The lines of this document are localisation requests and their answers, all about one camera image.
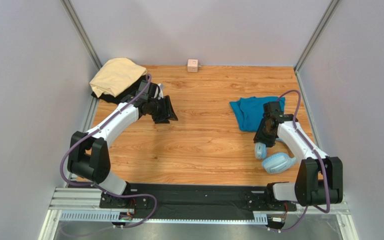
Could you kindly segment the beige t shirt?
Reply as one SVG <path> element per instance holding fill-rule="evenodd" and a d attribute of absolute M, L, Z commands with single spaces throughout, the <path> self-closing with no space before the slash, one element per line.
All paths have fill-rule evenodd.
<path fill-rule="evenodd" d="M 145 67 L 128 58 L 112 58 L 101 67 L 89 85 L 98 98 L 102 95 L 117 97 L 147 73 Z"/>

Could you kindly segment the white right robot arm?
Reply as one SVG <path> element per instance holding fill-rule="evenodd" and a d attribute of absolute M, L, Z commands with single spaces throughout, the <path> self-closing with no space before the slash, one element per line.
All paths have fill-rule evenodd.
<path fill-rule="evenodd" d="M 269 174 L 278 174 L 299 163 L 295 182 L 268 184 L 276 201 L 303 207 L 343 201 L 343 163 L 318 148 L 292 114 L 265 113 L 254 137 L 255 156 Z"/>

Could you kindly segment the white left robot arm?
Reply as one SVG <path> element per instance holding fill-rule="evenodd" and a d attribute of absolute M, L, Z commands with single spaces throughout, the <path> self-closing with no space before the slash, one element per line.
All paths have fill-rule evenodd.
<path fill-rule="evenodd" d="M 112 196 L 121 196 L 128 183 L 111 170 L 109 148 L 126 128 L 145 115 L 150 115 L 155 124 L 178 120 L 169 95 L 138 103 L 122 102 L 95 127 L 72 135 L 67 170 Z"/>

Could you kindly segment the blue t shirt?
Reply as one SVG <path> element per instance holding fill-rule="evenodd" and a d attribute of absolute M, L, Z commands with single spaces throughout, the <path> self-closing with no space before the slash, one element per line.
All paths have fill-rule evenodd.
<path fill-rule="evenodd" d="M 276 101 L 277 96 L 240 98 L 230 101 L 229 105 L 237 120 L 238 127 L 243 132 L 256 132 L 264 114 L 264 104 Z"/>

